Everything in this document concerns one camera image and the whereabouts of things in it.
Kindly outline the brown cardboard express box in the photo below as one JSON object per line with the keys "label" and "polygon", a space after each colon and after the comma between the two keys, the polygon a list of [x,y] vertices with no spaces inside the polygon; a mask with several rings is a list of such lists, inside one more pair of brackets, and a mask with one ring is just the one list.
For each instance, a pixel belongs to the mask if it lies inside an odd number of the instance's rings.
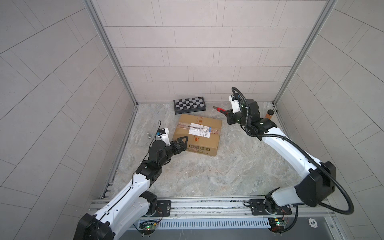
{"label": "brown cardboard express box", "polygon": [[189,152],[215,157],[220,143],[223,121],[182,114],[173,134],[173,140],[187,136]]}

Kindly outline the red utility knife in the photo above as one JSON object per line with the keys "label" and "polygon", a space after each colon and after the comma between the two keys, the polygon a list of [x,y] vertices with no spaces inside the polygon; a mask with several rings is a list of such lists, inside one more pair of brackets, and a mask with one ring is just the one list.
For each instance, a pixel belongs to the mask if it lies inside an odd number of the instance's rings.
{"label": "red utility knife", "polygon": [[220,113],[222,113],[224,115],[227,114],[227,110],[224,110],[224,109],[222,109],[220,107],[213,106],[213,109],[215,109],[216,111],[218,111],[218,112],[220,112]]}

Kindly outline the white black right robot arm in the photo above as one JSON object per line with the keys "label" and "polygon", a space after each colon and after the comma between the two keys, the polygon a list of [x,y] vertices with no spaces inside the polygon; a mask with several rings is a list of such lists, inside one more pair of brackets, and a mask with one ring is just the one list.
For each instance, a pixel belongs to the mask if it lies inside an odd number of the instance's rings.
{"label": "white black right robot arm", "polygon": [[252,99],[241,100],[229,96],[232,109],[225,111],[229,125],[240,124],[248,135],[256,136],[260,141],[277,151],[300,175],[302,181],[286,188],[277,188],[266,195],[264,206],[269,214],[277,214],[280,208],[290,204],[305,204],[315,207],[332,194],[335,183],[324,172],[336,176],[332,163],[321,163],[314,158],[311,163],[306,158],[306,151],[297,149],[289,138],[269,118],[261,118],[259,106]]}

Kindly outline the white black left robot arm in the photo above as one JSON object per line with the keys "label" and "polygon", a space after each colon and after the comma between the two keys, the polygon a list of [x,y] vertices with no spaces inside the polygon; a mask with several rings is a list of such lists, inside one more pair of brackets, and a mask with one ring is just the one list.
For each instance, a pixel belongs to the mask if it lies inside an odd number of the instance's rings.
{"label": "white black left robot arm", "polygon": [[148,158],[134,171],[126,187],[94,215],[85,214],[79,220],[74,239],[118,240],[140,217],[153,215],[157,196],[148,189],[162,173],[162,167],[174,155],[185,151],[187,145],[187,136],[169,144],[163,140],[154,141]]}

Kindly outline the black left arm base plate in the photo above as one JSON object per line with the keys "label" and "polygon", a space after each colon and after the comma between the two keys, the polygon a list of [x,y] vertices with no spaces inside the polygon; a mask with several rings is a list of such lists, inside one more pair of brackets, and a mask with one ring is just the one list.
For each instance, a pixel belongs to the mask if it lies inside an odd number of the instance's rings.
{"label": "black left arm base plate", "polygon": [[172,201],[170,200],[157,200],[156,207],[153,208],[152,205],[150,205],[149,212],[143,215],[143,217],[169,217],[171,212],[171,204]]}

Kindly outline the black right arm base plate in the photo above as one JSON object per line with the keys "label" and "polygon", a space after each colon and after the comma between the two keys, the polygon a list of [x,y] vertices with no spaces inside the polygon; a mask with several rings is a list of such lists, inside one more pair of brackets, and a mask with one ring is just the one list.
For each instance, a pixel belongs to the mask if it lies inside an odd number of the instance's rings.
{"label": "black right arm base plate", "polygon": [[266,199],[251,199],[244,202],[243,205],[251,209],[253,216],[292,214],[292,209],[289,205],[279,207]]}

